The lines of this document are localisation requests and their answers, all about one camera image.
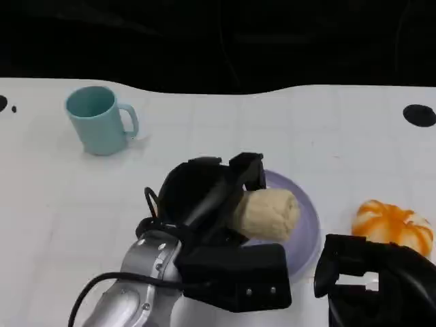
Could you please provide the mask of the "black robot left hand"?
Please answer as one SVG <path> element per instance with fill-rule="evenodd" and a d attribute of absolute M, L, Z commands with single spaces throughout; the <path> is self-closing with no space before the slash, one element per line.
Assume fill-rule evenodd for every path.
<path fill-rule="evenodd" d="M 157 218 L 189 241 L 206 246 L 243 245 L 249 239 L 227 224 L 246 191 L 266 187 L 263 154 L 240 153 L 224 165 L 220 157 L 198 157 L 175 167 L 158 195 Z"/>

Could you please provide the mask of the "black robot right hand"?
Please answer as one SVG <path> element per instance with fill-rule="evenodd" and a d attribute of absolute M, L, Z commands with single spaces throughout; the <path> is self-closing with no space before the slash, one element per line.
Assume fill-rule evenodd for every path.
<path fill-rule="evenodd" d="M 337 283 L 366 273 L 378 274 L 377 290 Z M 406 246 L 329 234 L 313 287 L 316 298 L 328 298 L 329 326 L 435 325 L 435 265 Z"/>

